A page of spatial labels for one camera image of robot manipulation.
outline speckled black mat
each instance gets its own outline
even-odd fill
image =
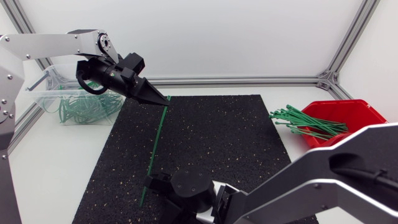
[[[147,192],[142,208],[139,202],[162,112],[126,100],[74,223],[159,222],[162,199]],[[152,173],[204,166],[214,180],[250,192],[289,163],[259,95],[178,96],[165,116]],[[312,216],[294,223],[318,222]]]

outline white wall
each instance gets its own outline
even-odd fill
[[[17,30],[9,19],[6,11],[0,6],[0,34],[16,34]],[[33,99],[21,94],[28,87],[29,83],[38,79],[42,71],[34,60],[24,62],[25,83],[16,99],[16,119],[34,102]]]
[[[398,121],[398,1],[382,0],[341,70],[341,86]]]
[[[362,0],[20,2],[38,33],[107,30],[122,56],[144,57],[143,75],[312,76],[329,65]]]

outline transparent container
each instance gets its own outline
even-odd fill
[[[114,124],[124,97],[111,90],[101,95],[88,93],[77,82],[75,73],[74,64],[49,66],[25,93],[61,124]],[[87,84],[98,87],[95,83]]]

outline red bin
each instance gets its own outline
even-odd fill
[[[332,146],[365,126],[387,122],[364,100],[315,101],[304,108],[302,112],[314,118],[346,123],[349,131],[327,141],[304,134],[303,137],[311,149]],[[309,127],[303,127],[303,129],[317,131]]]

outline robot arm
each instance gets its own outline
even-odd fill
[[[169,101],[146,78],[138,77],[145,67],[137,54],[122,58],[104,30],[74,30],[67,34],[0,35],[0,222],[21,223],[7,148],[15,129],[15,99],[24,82],[23,61],[62,55],[81,55],[79,84],[92,94],[107,89],[134,98],[139,103],[168,105]],[[85,80],[103,86],[91,89]]]
[[[206,224],[282,224],[333,207],[364,223],[398,223],[397,133],[397,123],[363,128],[344,144],[308,151],[249,193],[210,182],[201,168],[148,176],[145,186],[166,198],[161,224],[193,214]]]

